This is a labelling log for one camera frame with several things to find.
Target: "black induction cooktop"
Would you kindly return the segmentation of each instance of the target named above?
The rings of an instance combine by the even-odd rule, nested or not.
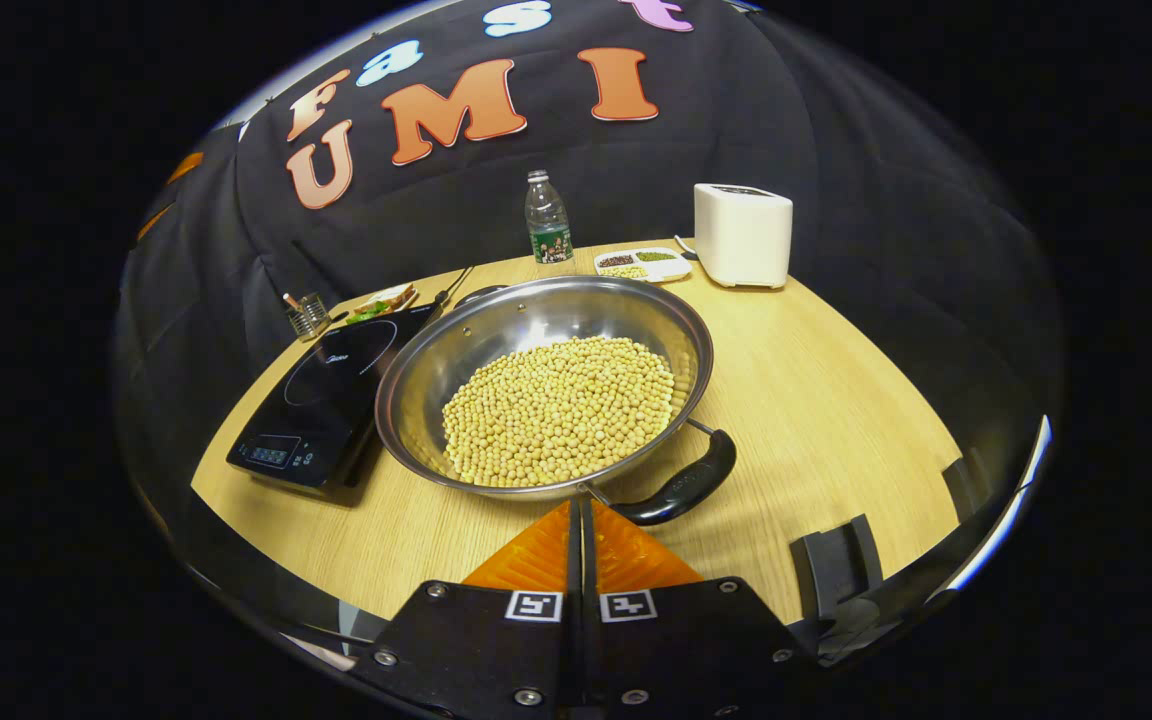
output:
[[[257,407],[225,461],[308,491],[357,484],[355,467],[376,427],[376,388],[434,309],[412,306],[324,333]]]

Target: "letter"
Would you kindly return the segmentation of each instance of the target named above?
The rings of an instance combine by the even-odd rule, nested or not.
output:
[[[545,10],[550,3],[544,0],[531,0],[530,3],[505,5],[488,14],[483,15],[483,22],[492,23],[484,32],[492,37],[505,37],[516,32],[529,32],[538,26],[550,23],[550,15]]]
[[[511,68],[513,60],[472,65],[461,73],[450,97],[442,97],[424,85],[411,85],[380,100],[381,108],[394,114],[397,150],[394,151],[393,162],[415,162],[434,150],[430,142],[420,137],[422,127],[444,147],[456,145],[465,113],[470,114],[470,127],[465,129],[469,141],[487,141],[525,128],[526,118],[513,111],[513,100],[509,99],[506,74]]]
[[[628,47],[590,47],[576,54],[594,68],[598,105],[590,111],[600,120],[650,120],[659,108],[643,94],[639,63],[649,56]]]
[[[287,172],[291,173],[296,196],[301,198],[301,205],[305,205],[306,209],[326,209],[344,195],[349,181],[353,181],[353,159],[349,158],[349,143],[346,139],[351,126],[353,120],[340,120],[323,134],[323,142],[332,152],[332,164],[335,167],[331,182],[319,184],[314,177],[314,164],[311,161],[311,158],[314,158],[314,145],[305,145],[287,160]]]
[[[669,10],[682,13],[682,8],[674,3],[664,3],[662,0],[620,0],[621,3],[634,5],[634,12],[639,14],[639,20],[649,23],[650,26],[660,29],[672,29],[675,32],[691,32],[691,23],[683,20],[675,20]]]
[[[400,41],[399,45],[394,45],[380,55],[367,60],[367,63],[362,67],[362,74],[358,76],[356,85],[364,88],[391,73],[399,73],[399,70],[412,67],[417,60],[425,56],[424,53],[420,53],[419,46],[419,40]]]
[[[308,91],[300,100],[291,103],[291,132],[287,134],[288,142],[295,141],[302,132],[310,129],[317,119],[323,118],[324,109],[319,108],[319,105],[332,101],[335,97],[335,83],[347,77],[349,77],[349,70],[340,70],[319,83],[314,90]]]

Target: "wooden table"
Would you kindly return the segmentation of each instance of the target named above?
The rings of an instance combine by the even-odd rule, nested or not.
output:
[[[594,274],[594,256],[605,251],[670,245],[583,247],[556,265],[530,256],[480,265],[450,302],[488,285]],[[456,275],[416,282],[417,302],[433,300]],[[960,456],[950,433],[918,389],[832,306],[794,278],[774,291],[723,288],[699,263],[664,288],[708,325],[717,358],[692,416],[727,430],[737,460],[707,501],[649,529],[659,541],[705,577],[744,577],[791,623],[803,616],[788,551],[794,539],[865,514],[882,576],[889,577],[956,526],[941,477]],[[363,611],[393,617],[417,583],[461,582],[552,509],[437,486],[400,465],[379,441],[367,452],[369,477],[334,502],[268,486],[225,464],[247,419],[306,348],[294,342],[252,384],[215,431],[194,477],[202,500],[285,569]],[[650,495],[707,445],[698,430],[679,430],[635,477],[609,484],[607,495]]]

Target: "orange letter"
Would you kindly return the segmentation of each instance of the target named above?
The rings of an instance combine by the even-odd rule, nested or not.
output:
[[[335,174],[332,182],[319,184],[314,177],[314,164],[310,161],[314,158],[314,146],[305,145],[296,151],[287,160],[287,172],[291,173],[291,183],[296,185],[296,196],[301,198],[301,205],[310,210],[326,209],[333,202],[339,200],[344,195],[344,188],[349,187],[353,179],[353,160],[349,159],[349,143],[346,142],[344,132],[349,132],[353,120],[340,120],[332,126],[327,132],[323,134],[323,142],[328,145],[332,152],[332,164],[335,165]]]
[[[649,56],[627,47],[591,47],[576,54],[594,68],[598,105],[590,113],[600,120],[650,120],[660,111],[643,94],[639,63]]]
[[[323,109],[319,105],[326,105],[335,97],[335,83],[349,77],[349,70],[340,70],[334,76],[328,77],[314,90],[308,91],[296,103],[291,103],[291,132],[287,134],[287,141],[293,142],[302,132],[310,129],[317,119],[323,118]]]
[[[469,141],[485,141],[526,127],[526,118],[513,111],[506,74],[513,68],[513,60],[488,60],[461,73],[461,79],[452,89],[452,97],[437,94],[424,85],[402,88],[380,100],[381,108],[394,114],[394,132],[397,135],[395,165],[407,165],[429,156],[434,146],[420,137],[424,127],[444,147],[456,145],[461,135],[461,122],[470,113],[470,127],[465,129]]]

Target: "white plate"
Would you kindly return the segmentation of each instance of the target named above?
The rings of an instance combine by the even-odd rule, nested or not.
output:
[[[637,253],[639,252],[664,252],[670,255],[669,260],[639,260]],[[623,265],[612,265],[611,268],[604,268],[599,266],[599,263],[607,258],[617,258],[620,255],[628,255],[634,259],[632,263],[627,263]],[[653,283],[661,283],[668,281],[676,281],[676,279],[685,278],[691,273],[691,263],[689,263],[684,256],[677,255],[677,252],[669,250],[668,247],[641,247],[637,250],[620,250],[616,252],[604,252],[594,258],[594,270],[599,275],[607,274],[607,270],[613,268],[644,268],[647,273],[645,278],[635,278],[641,281],[649,281]]]

